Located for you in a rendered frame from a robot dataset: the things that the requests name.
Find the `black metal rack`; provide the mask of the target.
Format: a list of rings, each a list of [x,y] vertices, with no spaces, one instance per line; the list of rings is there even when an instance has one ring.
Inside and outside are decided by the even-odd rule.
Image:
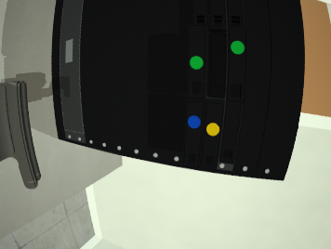
[[[60,140],[285,180],[304,88],[300,0],[56,0],[51,67]]]

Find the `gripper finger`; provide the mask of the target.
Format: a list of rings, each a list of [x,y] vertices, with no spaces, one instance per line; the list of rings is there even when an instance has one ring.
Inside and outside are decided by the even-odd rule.
[[[33,146],[24,81],[0,83],[0,162],[9,157],[18,161],[24,186],[36,189],[41,174]]]

